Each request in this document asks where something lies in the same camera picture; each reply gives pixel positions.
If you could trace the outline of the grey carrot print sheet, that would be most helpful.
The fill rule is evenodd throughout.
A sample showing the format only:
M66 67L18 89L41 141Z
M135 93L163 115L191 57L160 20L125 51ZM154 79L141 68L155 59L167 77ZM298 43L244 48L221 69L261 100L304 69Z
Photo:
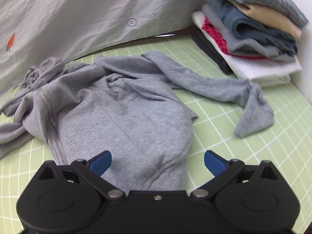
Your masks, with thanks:
M49 57L69 62L191 25L204 0L1 0L1 93Z

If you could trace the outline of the red knitted garment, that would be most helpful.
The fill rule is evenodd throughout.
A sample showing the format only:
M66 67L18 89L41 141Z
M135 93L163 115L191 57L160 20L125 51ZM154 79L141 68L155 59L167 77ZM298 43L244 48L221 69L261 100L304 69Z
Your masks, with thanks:
M230 56L233 56L233 57L240 57L240 58L244 58L244 59L250 59L250 60L263 60L263 59L266 59L265 56L260 56L260 55L256 55L256 56L255 55L242 56L242 55L236 55L236 54L229 53L229 51L227 49L227 42L223 39L221 34L212 25L212 23L209 21L209 19L206 16L204 16L204 24L202 26L202 29L209 36L211 36L214 39L214 41L216 42L217 46L226 55L230 55Z

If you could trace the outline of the grey zip hoodie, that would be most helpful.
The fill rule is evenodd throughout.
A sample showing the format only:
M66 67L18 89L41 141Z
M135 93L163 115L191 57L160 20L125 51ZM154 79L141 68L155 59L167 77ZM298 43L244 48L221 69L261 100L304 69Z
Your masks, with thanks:
M13 117L1 126L1 156L37 137L59 165L110 151L103 177L124 192L182 190L197 115L176 96L178 88L243 107L239 137L273 124L256 83L202 77L157 51L69 66L48 58L28 70L1 108Z

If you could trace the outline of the folded blue jeans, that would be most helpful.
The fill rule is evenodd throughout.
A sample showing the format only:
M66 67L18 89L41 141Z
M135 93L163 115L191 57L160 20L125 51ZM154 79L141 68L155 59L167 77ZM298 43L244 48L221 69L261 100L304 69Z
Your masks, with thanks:
M266 27L249 18L226 0L205 0L231 34L239 39L251 38L262 45L274 45L287 54L297 54L295 39L288 33Z

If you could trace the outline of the white folded garment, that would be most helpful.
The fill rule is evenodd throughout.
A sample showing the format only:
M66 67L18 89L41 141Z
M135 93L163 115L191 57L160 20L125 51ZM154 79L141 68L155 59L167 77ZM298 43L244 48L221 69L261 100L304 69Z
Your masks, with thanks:
M290 83L290 75L302 70L297 58L295 58L295 62L275 62L268 59L250 60L225 54L215 40L202 29L204 14L200 11L194 12L192 19L239 79L249 79L261 87L276 86Z

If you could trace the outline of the black folded garment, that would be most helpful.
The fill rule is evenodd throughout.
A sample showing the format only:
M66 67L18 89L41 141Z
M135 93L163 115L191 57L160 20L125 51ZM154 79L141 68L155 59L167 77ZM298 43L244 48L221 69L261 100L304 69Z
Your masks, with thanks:
M218 51L214 48L210 41L206 39L199 29L196 29L191 37L197 46L218 65L219 69L223 73L233 74L233 70L229 67L224 58L218 53Z

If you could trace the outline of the beige folded garment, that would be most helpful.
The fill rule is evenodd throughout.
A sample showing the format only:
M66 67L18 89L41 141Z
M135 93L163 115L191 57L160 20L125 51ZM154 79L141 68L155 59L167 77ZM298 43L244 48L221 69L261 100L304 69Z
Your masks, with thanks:
M289 33L296 40L301 38L302 32L300 28L277 10L257 4L240 4L233 1L231 3L249 18L259 21L268 27Z

